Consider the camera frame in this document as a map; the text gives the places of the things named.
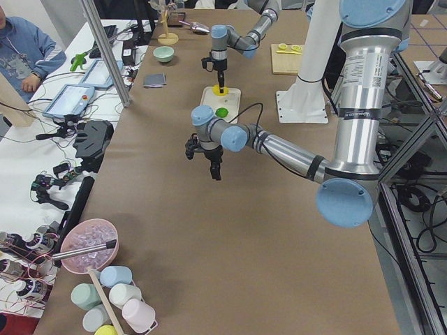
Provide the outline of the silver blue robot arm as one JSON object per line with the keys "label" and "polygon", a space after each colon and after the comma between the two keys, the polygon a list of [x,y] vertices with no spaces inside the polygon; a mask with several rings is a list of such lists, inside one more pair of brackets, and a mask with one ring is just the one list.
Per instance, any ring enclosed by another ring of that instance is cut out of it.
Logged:
{"label": "silver blue robot arm", "polygon": [[208,72],[217,72],[217,92],[225,94],[224,71],[228,68],[228,48],[234,49],[244,57],[252,58],[265,37],[267,30],[278,20],[280,6],[277,1],[247,1],[248,7],[261,16],[245,36],[236,32],[229,24],[217,24],[211,28],[212,48],[209,56],[202,58],[202,67]]}
{"label": "silver blue robot arm", "polygon": [[285,123],[325,119],[323,77],[332,47],[346,55],[337,108],[338,125],[331,160],[269,133],[258,124],[218,117],[208,105],[193,109],[196,132],[185,145],[187,158],[202,153],[213,179],[220,179],[225,150],[251,147],[278,164],[319,184],[316,205],[326,221],[353,228],[369,219],[378,197],[374,150],[382,117],[391,54],[409,38],[410,1],[317,1],[295,83],[277,93]]}

